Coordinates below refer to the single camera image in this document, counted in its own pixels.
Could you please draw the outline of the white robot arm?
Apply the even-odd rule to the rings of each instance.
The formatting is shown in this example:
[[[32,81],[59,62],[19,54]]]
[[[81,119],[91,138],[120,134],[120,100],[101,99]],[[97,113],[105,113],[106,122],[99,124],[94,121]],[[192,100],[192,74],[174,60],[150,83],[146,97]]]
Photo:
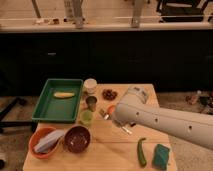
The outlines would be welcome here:
[[[130,86],[112,113],[118,127],[143,125],[213,150],[213,116],[146,105],[148,94]]]

